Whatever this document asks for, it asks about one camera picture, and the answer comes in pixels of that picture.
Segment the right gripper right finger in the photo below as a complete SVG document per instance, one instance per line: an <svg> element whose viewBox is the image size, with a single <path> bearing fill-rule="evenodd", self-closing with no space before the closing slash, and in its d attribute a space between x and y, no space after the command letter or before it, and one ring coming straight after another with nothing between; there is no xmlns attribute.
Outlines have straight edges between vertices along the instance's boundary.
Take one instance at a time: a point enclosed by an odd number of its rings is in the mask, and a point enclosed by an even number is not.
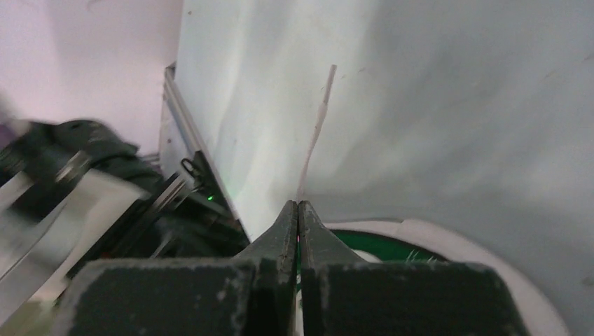
<svg viewBox="0 0 594 336"><path fill-rule="evenodd" d="M306 335L527 335L498 273L472 262L365 261L298 205Z"/></svg>

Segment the green canvas sneaker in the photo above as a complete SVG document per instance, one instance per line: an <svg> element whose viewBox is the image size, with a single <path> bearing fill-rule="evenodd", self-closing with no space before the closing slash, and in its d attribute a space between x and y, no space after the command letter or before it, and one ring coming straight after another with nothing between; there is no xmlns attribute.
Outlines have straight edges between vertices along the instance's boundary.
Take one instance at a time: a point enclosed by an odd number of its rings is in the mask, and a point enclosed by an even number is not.
<svg viewBox="0 0 594 336"><path fill-rule="evenodd" d="M418 220L405 220L401 223L367 222L363 234L403 241L414 248L411 253L391 256L379 263L454 262L478 263L490 267L498 273L506 284L528 329L527 335L568 334L567 326L557 311L521 273L489 251L458 234ZM360 256L358 247L344 244ZM298 328L302 335L306 335L303 326L303 303L297 307L296 313L301 317Z"/></svg>

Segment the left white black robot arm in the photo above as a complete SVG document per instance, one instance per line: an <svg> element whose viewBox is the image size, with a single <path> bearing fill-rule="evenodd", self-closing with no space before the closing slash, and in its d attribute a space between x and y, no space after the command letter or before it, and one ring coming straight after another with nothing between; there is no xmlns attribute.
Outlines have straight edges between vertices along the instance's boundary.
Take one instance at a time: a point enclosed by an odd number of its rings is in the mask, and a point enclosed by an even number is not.
<svg viewBox="0 0 594 336"><path fill-rule="evenodd" d="M1 149L1 322L98 259L233 256L249 240L196 152L170 166L94 120L31 122Z"/></svg>

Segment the white shoelace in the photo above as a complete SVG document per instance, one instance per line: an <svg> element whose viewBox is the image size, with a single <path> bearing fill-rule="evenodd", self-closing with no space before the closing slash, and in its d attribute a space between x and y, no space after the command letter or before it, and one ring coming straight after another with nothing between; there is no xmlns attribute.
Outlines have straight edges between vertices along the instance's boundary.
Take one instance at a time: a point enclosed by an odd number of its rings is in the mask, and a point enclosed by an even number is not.
<svg viewBox="0 0 594 336"><path fill-rule="evenodd" d="M332 64L329 69L329 75L328 75L328 78L326 81L326 85L324 86L324 89L325 89L324 96L323 96L322 102L319 105L319 108L317 110L316 123L315 123L314 129L312 131L312 136L310 138L308 150L306 152L305 161L303 163L301 173L299 176L298 189L296 191L296 200L299 202L301 200L303 200L305 180L307 177L310 160L311 160L313 151L315 149L315 146L317 144L317 141L319 139L319 135L321 133L322 126L326 119L326 114L327 114L327 111L329 108L329 101L330 101L331 91L332 91L332 87L333 87L334 78L336 76L337 68L338 68L338 66L336 64Z"/></svg>

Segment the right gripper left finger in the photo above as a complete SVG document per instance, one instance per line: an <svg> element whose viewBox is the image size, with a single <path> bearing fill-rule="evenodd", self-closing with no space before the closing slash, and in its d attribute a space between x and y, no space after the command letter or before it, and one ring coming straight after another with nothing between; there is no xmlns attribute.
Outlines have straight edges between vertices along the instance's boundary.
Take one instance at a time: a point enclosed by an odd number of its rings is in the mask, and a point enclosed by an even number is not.
<svg viewBox="0 0 594 336"><path fill-rule="evenodd" d="M298 205L232 258L98 260L74 278L52 335L292 335Z"/></svg>

